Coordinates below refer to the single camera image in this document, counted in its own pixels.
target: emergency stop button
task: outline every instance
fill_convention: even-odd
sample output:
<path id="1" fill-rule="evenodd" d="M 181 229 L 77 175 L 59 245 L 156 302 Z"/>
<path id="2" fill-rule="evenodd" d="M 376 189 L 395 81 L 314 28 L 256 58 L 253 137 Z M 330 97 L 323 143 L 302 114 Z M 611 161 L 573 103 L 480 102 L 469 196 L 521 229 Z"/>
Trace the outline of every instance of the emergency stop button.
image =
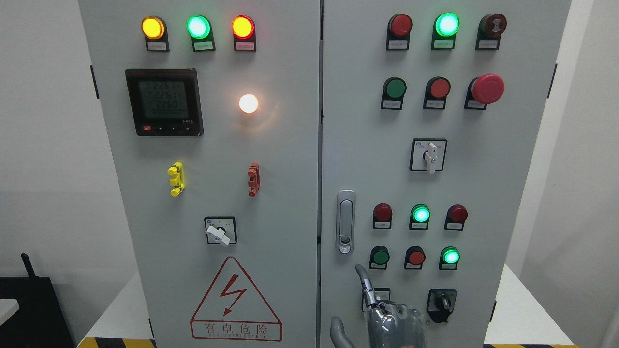
<path id="1" fill-rule="evenodd" d="M 486 105 L 497 102 L 504 91 L 505 82 L 499 75 L 482 75 L 469 84 L 465 108 L 486 110 Z"/>
<path id="2" fill-rule="evenodd" d="M 409 48 L 413 20 L 408 15 L 396 14 L 387 24 L 387 50 L 402 51 Z"/>

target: red indicator light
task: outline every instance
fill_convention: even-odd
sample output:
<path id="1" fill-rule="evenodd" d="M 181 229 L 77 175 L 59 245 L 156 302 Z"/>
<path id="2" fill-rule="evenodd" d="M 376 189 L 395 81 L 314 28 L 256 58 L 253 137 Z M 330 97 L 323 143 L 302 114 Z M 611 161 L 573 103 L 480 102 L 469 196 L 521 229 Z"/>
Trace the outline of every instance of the red indicator light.
<path id="1" fill-rule="evenodd" d="M 413 28 L 413 20 L 405 14 L 396 14 L 389 20 L 389 32 L 395 37 L 405 37 Z"/>
<path id="2" fill-rule="evenodd" d="M 391 207 L 386 203 L 378 204 L 374 207 L 374 218 L 376 221 L 387 222 L 391 221 L 391 217 L 393 216 L 393 211 Z"/>
<path id="3" fill-rule="evenodd" d="M 425 254 L 421 251 L 415 251 L 409 256 L 409 263 L 413 266 L 419 266 L 425 261 Z"/>
<path id="4" fill-rule="evenodd" d="M 444 77 L 435 77 L 430 80 L 426 89 L 432 97 L 441 99 L 447 97 L 447 94 L 451 91 L 451 84 Z"/>
<path id="5" fill-rule="evenodd" d="M 455 206 L 451 206 L 447 211 L 447 216 L 456 224 L 463 224 L 466 219 L 469 217 L 469 212 L 466 210 L 464 206 L 460 204 L 456 204 Z"/>
<path id="6" fill-rule="evenodd" d="M 482 104 L 492 104 L 503 95 L 505 82 L 499 75 L 485 74 L 475 80 L 470 91 L 476 101 Z"/>
<path id="7" fill-rule="evenodd" d="M 238 15 L 232 20 L 232 34 L 237 38 L 250 38 L 255 31 L 254 21 L 246 15 Z"/>

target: yellow indicator light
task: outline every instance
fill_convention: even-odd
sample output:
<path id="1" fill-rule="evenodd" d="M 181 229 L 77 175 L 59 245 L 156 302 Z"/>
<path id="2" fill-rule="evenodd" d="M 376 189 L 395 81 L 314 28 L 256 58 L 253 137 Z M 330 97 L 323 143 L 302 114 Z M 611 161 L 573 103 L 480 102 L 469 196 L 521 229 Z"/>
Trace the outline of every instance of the yellow indicator light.
<path id="1" fill-rule="evenodd" d="M 244 113 L 253 113 L 258 109 L 258 98 L 253 94 L 246 94 L 238 100 L 238 107 Z"/>
<path id="2" fill-rule="evenodd" d="M 232 20 L 232 34 L 236 37 L 249 38 L 254 31 L 254 21 L 246 15 L 238 15 Z"/>
<path id="3" fill-rule="evenodd" d="M 163 20 L 154 15 L 146 17 L 142 21 L 142 32 L 151 40 L 160 39 L 165 34 L 165 25 Z"/>

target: red terminal connector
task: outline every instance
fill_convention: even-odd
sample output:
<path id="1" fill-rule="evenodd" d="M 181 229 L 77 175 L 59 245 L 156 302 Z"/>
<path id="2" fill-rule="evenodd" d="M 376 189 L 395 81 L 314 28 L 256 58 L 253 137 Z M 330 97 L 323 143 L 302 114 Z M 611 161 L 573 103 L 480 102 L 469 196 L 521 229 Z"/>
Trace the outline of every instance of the red terminal connector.
<path id="1" fill-rule="evenodd" d="M 252 198 L 256 197 L 258 192 L 260 192 L 260 166 L 258 163 L 254 162 L 249 166 L 247 176 L 249 177 L 249 181 L 247 182 L 249 186 L 249 196 Z"/>

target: white switch handle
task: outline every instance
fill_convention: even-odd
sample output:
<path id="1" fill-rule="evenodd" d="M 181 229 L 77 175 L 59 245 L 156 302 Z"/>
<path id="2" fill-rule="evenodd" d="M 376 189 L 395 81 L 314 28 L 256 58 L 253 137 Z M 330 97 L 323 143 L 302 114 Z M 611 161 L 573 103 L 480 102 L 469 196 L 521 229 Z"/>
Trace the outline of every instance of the white switch handle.
<path id="1" fill-rule="evenodd" d="M 228 246 L 228 244 L 230 244 L 230 237 L 226 236 L 226 232 L 221 228 L 209 226 L 209 228 L 206 229 L 206 233 L 215 237 L 217 243 L 223 246 Z"/>
<path id="2" fill-rule="evenodd" d="M 428 150 L 423 153 L 423 159 L 426 161 L 426 169 L 428 173 L 434 174 L 436 161 L 438 161 L 438 151 L 436 145 L 429 143 Z"/>

